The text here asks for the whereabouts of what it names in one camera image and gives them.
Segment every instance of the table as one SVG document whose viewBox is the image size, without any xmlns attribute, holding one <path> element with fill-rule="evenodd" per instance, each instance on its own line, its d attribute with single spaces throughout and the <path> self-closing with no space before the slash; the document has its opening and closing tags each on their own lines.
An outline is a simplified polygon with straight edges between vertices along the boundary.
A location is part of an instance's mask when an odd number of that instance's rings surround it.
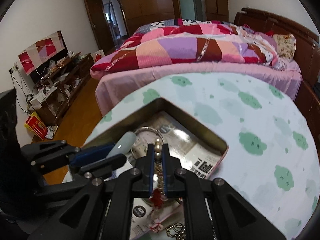
<svg viewBox="0 0 320 240">
<path fill-rule="evenodd" d="M 320 169 L 307 122 L 288 96 L 243 74 L 170 75 L 125 97 L 86 143 L 158 97 L 228 143 L 228 153 L 210 179 L 225 179 L 287 239 L 300 233 L 316 208 Z M 163 234 L 161 239 L 169 238 Z"/>
</svg>

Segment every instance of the pink bed sheet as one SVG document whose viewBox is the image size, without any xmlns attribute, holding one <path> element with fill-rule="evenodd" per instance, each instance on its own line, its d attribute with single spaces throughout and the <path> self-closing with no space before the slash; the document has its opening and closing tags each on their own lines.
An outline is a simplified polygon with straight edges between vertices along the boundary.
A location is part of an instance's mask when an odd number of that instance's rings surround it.
<svg viewBox="0 0 320 240">
<path fill-rule="evenodd" d="M 299 66 L 292 62 L 284 71 L 257 65 L 226 62 L 199 62 L 157 66 L 103 76 L 96 89 L 96 99 L 102 116 L 107 114 L 125 96 L 167 75 L 200 72 L 244 73 L 263 80 L 295 100 L 302 76 Z"/>
</svg>

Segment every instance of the pillow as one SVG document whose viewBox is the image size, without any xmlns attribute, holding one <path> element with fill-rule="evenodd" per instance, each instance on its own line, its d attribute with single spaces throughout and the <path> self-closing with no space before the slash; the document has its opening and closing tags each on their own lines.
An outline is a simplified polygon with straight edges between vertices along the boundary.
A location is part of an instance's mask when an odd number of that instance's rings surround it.
<svg viewBox="0 0 320 240">
<path fill-rule="evenodd" d="M 272 47 L 274 47 L 275 50 L 277 50 L 278 45 L 277 45 L 275 39 L 274 39 L 272 36 L 268 36 L 267 34 L 265 34 L 265 33 L 260 33 L 260 32 L 256 32 L 256 34 L 260 35 L 262 38 L 264 38 L 265 40 L 267 40 L 267 41 L 270 43 L 270 45 L 271 45 Z"/>
<path fill-rule="evenodd" d="M 296 38 L 292 34 L 275 34 L 273 38 L 278 45 L 277 53 L 279 57 L 283 57 L 291 62 L 296 51 Z"/>
</svg>

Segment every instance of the wooden bed frame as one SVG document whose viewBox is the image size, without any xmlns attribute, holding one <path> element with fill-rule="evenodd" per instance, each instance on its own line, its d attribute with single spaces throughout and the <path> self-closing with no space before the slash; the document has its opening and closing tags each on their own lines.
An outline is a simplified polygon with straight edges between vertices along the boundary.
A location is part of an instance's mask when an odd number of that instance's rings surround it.
<svg viewBox="0 0 320 240">
<path fill-rule="evenodd" d="M 320 70 L 319 37 L 301 24 L 280 15 L 251 8 L 242 8 L 242 11 L 236 14 L 235 25 L 247 24 L 255 31 L 266 33 L 272 30 L 275 34 L 292 33 L 295 36 L 297 49 L 294 60 L 303 78 L 295 104 L 307 120 L 320 157 L 320 100 L 312 88 Z"/>
</svg>

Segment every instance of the floral pillow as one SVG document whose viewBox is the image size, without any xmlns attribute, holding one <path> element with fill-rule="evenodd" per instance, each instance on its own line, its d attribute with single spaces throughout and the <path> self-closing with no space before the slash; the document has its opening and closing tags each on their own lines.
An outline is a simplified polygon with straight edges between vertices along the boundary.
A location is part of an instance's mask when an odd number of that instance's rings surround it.
<svg viewBox="0 0 320 240">
<path fill-rule="evenodd" d="M 277 53 L 279 57 L 283 57 L 291 62 L 296 51 L 296 38 L 292 34 L 274 34 L 273 38 L 278 45 Z"/>
</svg>

